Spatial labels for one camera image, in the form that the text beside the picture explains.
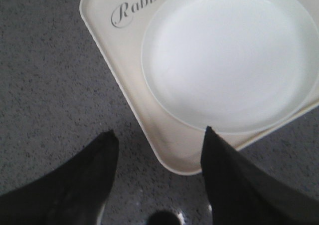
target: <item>tray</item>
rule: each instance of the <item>tray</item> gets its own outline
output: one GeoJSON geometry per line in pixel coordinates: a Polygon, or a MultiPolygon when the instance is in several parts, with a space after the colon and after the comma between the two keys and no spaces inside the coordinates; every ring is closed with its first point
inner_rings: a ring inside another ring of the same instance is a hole
{"type": "MultiPolygon", "coordinates": [[[[81,0],[80,14],[160,163],[173,173],[201,172],[204,132],[169,115],[149,91],[141,68],[146,28],[165,0],[81,0]]],[[[298,0],[319,25],[319,0],[298,0]]],[[[319,105],[319,83],[306,105],[271,129],[251,134],[220,134],[241,150],[319,105]]]]}

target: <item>speckled floor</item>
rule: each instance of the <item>speckled floor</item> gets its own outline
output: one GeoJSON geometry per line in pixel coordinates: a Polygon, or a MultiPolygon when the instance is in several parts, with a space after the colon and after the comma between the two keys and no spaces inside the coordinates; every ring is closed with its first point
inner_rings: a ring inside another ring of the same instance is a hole
{"type": "MultiPolygon", "coordinates": [[[[102,224],[171,210],[208,225],[201,174],[160,165],[83,23],[80,0],[0,0],[0,194],[29,183],[114,129],[120,156],[102,224]]],[[[319,200],[319,109],[242,151],[319,200]]]]}

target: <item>logo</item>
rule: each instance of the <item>logo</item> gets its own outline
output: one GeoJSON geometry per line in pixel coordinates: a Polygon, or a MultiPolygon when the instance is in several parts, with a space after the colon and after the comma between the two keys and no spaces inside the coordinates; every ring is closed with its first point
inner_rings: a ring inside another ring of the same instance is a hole
{"type": "Polygon", "coordinates": [[[128,26],[134,18],[134,14],[143,10],[157,0],[136,0],[134,3],[123,2],[112,12],[111,23],[116,28],[128,26]]]}

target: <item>granite floor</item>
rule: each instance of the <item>granite floor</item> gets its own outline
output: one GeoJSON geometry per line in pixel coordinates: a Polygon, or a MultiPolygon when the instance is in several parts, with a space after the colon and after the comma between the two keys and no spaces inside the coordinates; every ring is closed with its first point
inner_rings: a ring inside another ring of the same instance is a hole
{"type": "MultiPolygon", "coordinates": [[[[79,14],[80,0],[0,0],[0,194],[54,170],[100,132],[120,140],[104,225],[167,209],[208,225],[202,175],[156,159],[79,14]]],[[[241,152],[319,200],[319,108],[241,152]]]]}

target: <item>round plate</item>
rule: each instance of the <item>round plate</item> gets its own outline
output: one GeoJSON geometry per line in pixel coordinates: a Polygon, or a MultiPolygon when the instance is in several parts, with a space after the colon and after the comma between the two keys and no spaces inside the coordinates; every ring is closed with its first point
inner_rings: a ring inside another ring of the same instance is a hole
{"type": "Polygon", "coordinates": [[[142,69],[159,104],[192,127],[265,130],[313,89],[318,29],[297,0],[167,0],[145,33],[142,69]]]}

